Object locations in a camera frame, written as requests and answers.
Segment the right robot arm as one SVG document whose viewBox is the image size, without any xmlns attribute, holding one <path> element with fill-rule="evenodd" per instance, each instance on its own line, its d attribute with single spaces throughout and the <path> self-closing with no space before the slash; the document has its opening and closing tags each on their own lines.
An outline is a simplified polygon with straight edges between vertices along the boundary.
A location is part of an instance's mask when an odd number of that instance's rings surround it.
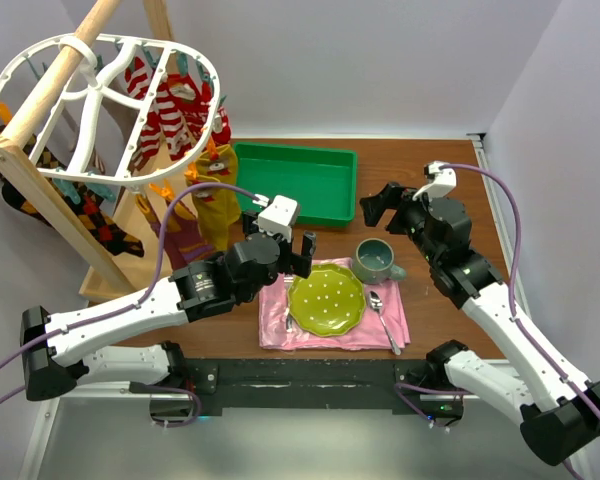
<svg viewBox="0 0 600 480">
<path fill-rule="evenodd" d="M 455 387 L 478 396 L 517 425 L 529 449 L 551 466 L 600 436 L 600 380 L 590 380 L 569 362 L 510 301 L 500 272 L 471 245 L 472 222 L 463 203 L 390 182 L 360 205 L 367 226 L 393 210 L 387 231 L 413 242 L 438 291 L 491 338 L 517 372 L 504 374 L 465 346 L 447 342 L 427 356 L 425 379 L 432 390 Z"/>
</svg>

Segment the purple yellow striped sock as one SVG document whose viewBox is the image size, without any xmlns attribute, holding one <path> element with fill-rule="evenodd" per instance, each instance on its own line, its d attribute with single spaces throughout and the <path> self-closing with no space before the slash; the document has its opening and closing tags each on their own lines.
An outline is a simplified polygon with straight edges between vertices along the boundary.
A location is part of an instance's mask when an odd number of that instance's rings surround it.
<svg viewBox="0 0 600 480">
<path fill-rule="evenodd" d="M 167 254 L 173 271 L 215 252 L 200 234 L 197 218 L 182 202 L 176 204 L 168 218 L 164 245 L 159 250 Z"/>
</svg>

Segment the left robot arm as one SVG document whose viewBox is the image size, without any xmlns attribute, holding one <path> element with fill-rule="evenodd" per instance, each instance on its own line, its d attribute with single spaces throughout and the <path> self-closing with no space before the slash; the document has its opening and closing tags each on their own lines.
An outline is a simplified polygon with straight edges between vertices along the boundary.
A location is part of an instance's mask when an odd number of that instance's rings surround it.
<svg viewBox="0 0 600 480">
<path fill-rule="evenodd" d="M 255 299 L 281 275 L 306 278 L 316 235 L 269 233 L 259 215 L 243 221 L 245 238 L 202 261 L 194 261 L 150 287 L 94 307 L 51 314 L 42 307 L 22 315 L 21 354 L 26 397 L 60 397 L 81 384 L 128 381 L 142 391 L 176 392 L 193 378 L 179 345 L 162 342 L 125 348 L 121 341 L 160 328 L 180 326 L 230 312 Z"/>
</svg>

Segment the yellow monster sock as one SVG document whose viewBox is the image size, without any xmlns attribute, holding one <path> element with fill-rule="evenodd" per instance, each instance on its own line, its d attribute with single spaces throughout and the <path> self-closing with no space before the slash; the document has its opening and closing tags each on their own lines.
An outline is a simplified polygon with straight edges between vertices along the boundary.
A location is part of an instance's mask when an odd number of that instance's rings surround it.
<svg viewBox="0 0 600 480">
<path fill-rule="evenodd" d="M 233 147 L 225 144 L 217 148 L 218 158 L 212 159 L 208 152 L 196 162 L 197 178 L 194 184 L 219 182 L 235 185 L 238 159 Z M 225 250 L 229 242 L 229 226 L 240 219 L 241 209 L 236 193 L 222 188 L 200 189 L 191 194 L 197 211 L 202 237 L 218 251 Z"/>
</svg>

